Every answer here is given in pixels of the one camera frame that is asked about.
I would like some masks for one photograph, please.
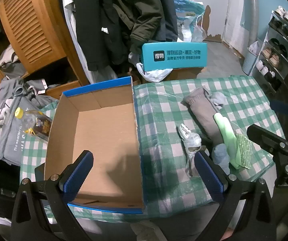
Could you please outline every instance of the teal box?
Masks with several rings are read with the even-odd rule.
[[[207,43],[145,43],[142,51],[144,71],[205,67],[207,65]]]

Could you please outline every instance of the blue gripper pad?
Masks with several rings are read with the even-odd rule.
[[[211,198],[215,202],[222,202],[224,192],[228,187],[228,182],[223,175],[222,169],[215,165],[205,152],[196,152],[194,165],[201,176]]]
[[[93,154],[88,150],[84,150],[73,164],[65,168],[59,181],[59,189],[63,193],[65,202],[75,199],[93,164]]]

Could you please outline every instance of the trash can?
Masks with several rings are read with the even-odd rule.
[[[248,53],[244,59],[244,63],[242,66],[242,71],[247,74],[250,75],[252,67],[255,63],[255,60],[257,59],[257,48],[258,48],[258,43],[257,41],[255,43],[253,43],[249,48],[248,48]]]

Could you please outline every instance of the plastic bottle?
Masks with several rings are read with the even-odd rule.
[[[41,111],[17,108],[15,117],[21,120],[23,131],[48,141],[52,120]]]

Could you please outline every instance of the green checkered tablecloth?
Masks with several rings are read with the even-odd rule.
[[[237,133],[257,124],[284,137],[278,119],[257,82],[249,76],[218,79],[194,79],[142,84],[134,87],[134,104],[142,162],[146,208],[141,215],[107,213],[70,207],[79,218],[119,222],[171,216],[209,203],[211,197],[201,178],[185,173],[186,157],[176,127],[184,123],[193,132],[201,133],[193,114],[182,101],[195,88],[204,86],[211,92],[222,92],[228,104],[220,110]],[[51,118],[56,103],[43,111]],[[34,178],[34,168],[45,161],[47,143],[27,136],[24,143],[21,177]],[[238,178],[254,181],[273,165],[272,156],[258,145],[252,146],[251,169],[230,167]],[[49,207],[46,213],[52,216]]]

